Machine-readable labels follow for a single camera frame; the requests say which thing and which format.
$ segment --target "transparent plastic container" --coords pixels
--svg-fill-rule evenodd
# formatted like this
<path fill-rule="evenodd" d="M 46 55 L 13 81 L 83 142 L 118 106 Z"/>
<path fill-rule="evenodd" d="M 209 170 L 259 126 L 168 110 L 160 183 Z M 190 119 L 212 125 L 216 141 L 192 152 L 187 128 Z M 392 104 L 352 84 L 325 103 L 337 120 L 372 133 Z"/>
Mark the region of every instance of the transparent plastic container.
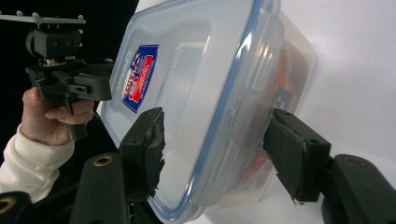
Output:
<path fill-rule="evenodd" d="M 131 18 L 101 116 L 119 146 L 142 112 L 163 108 L 165 166 L 149 199 L 162 222 L 262 196 L 273 166 L 258 148 L 274 99 L 288 90 L 278 77 L 291 79 L 303 63 L 305 84 L 315 59 L 280 14 L 277 0 L 176 0 Z"/>

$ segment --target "black plastic part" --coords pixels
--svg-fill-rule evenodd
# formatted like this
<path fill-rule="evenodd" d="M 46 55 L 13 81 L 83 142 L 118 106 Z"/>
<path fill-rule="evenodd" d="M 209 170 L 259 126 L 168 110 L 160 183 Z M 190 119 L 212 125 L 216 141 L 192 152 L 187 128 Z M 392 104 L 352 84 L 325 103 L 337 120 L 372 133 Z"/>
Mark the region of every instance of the black plastic part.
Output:
<path fill-rule="evenodd" d="M 13 191 L 0 194 L 0 223 L 31 223 L 35 220 L 29 194 Z"/>
<path fill-rule="evenodd" d="M 124 175 L 119 154 L 86 161 L 69 223 L 128 223 Z"/>
<path fill-rule="evenodd" d="M 275 109 L 264 136 L 277 176 L 291 198 L 317 202 L 318 170 L 329 158 L 331 144 L 291 113 Z"/>
<path fill-rule="evenodd" d="M 396 191 L 372 163 L 352 155 L 337 155 L 331 173 L 348 223 L 396 222 Z"/>
<path fill-rule="evenodd" d="M 73 141 L 78 141 L 88 136 L 85 124 L 67 125 L 67 130 L 69 131 L 70 139 Z"/>
<path fill-rule="evenodd" d="M 46 59 L 64 58 L 77 55 L 81 43 L 81 33 L 65 29 L 47 31 L 36 29 L 33 40 L 35 52 L 42 57 Z"/>
<path fill-rule="evenodd" d="M 129 202 L 145 202 L 154 196 L 164 166 L 164 146 L 162 108 L 142 113 L 119 148 Z"/>

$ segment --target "blue label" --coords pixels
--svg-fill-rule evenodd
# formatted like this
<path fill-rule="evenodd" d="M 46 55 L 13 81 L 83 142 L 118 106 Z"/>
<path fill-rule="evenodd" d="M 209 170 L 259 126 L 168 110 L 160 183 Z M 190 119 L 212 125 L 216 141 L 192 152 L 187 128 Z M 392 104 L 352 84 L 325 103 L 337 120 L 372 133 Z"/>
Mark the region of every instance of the blue label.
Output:
<path fill-rule="evenodd" d="M 137 113 L 149 89 L 157 61 L 158 45 L 141 45 L 132 58 L 125 79 L 122 102 Z"/>
<path fill-rule="evenodd" d="M 291 94 L 288 91 L 279 89 L 276 93 L 274 108 L 287 110 L 290 100 Z"/>

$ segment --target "white sleeve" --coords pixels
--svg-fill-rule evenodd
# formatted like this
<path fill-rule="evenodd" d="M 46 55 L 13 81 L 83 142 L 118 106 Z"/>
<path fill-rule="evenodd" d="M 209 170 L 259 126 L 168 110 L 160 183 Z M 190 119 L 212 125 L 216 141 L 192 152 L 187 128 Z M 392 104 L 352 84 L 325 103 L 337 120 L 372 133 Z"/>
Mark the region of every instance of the white sleeve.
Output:
<path fill-rule="evenodd" d="M 9 140 L 0 167 L 0 193 L 24 191 L 33 203 L 45 198 L 59 176 L 59 167 L 73 155 L 75 142 L 47 146 L 17 133 Z"/>

